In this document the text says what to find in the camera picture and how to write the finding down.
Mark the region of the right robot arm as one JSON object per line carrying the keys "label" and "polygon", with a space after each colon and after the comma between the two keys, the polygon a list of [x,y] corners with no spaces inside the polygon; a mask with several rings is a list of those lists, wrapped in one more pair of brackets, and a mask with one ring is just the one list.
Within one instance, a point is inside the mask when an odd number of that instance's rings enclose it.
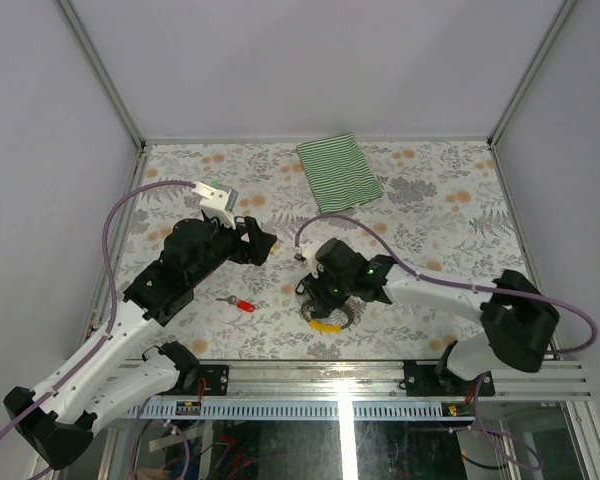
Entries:
{"label": "right robot arm", "polygon": [[336,238],[307,242],[295,258],[308,268],[297,291],[307,295],[305,308],[314,319],[329,317],[356,297],[367,303],[425,306],[480,326],[479,334],[454,342],[439,361],[435,378],[447,394],[462,392],[471,380],[494,369],[538,372],[560,318],[514,270],[494,280],[428,276],[400,264],[394,255],[367,259]]}

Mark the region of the large metal keyring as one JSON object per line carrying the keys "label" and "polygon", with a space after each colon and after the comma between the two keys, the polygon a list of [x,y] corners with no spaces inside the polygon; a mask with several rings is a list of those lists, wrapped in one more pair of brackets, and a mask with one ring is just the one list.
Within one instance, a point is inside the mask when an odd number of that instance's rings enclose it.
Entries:
{"label": "large metal keyring", "polygon": [[318,310],[311,299],[306,299],[301,304],[300,314],[307,325],[311,320],[329,325],[340,325],[342,327],[340,333],[350,329],[355,323],[355,313],[346,304],[331,311]]}

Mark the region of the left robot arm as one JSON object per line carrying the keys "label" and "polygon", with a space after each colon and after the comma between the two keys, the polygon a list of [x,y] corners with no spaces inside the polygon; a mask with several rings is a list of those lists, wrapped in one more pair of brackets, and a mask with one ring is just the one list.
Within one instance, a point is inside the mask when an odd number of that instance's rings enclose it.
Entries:
{"label": "left robot arm", "polygon": [[225,262],[262,265],[277,238],[252,217],[235,227],[216,219],[185,219],[164,241],[159,257],[124,291],[109,324],[93,334],[55,373],[34,388],[13,388],[4,406],[15,428],[53,470],[74,463],[108,423],[147,398],[197,389],[199,361],[167,342],[112,384],[111,372],[155,337],[194,299],[194,289]]}

